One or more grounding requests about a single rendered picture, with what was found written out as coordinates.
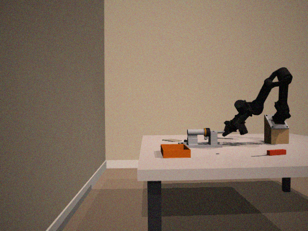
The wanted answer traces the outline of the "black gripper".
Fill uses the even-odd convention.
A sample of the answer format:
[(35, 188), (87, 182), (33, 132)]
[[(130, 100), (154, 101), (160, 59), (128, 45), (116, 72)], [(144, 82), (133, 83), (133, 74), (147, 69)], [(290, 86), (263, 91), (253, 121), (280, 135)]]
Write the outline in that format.
[(241, 126), (241, 124), (244, 122), (245, 119), (240, 114), (235, 115), (235, 118), (233, 120), (225, 121), (225, 132), (222, 134), (222, 136), (225, 137), (232, 132), (237, 132), (237, 130), (239, 130), (239, 132), (242, 132), (243, 127)]

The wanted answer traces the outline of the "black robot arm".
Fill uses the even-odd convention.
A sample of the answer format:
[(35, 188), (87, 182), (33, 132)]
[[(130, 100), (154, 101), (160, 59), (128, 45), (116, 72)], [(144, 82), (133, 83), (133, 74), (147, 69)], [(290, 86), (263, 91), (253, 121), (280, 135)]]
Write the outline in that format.
[[(272, 82), (277, 76), (277, 82)], [(246, 100), (237, 100), (234, 104), (235, 108), (246, 120), (249, 116), (260, 115), (264, 108), (264, 102), (268, 97), (270, 91), (274, 87), (279, 86), (279, 100), (274, 102), (274, 107), (277, 112), (272, 116), (275, 124), (285, 125), (285, 120), (290, 118), (290, 110), (287, 103), (288, 87), (292, 81), (293, 76), (287, 70), (286, 67), (279, 68), (273, 72), (267, 79), (264, 80), (264, 84), (255, 100), (252, 102), (246, 102)]]

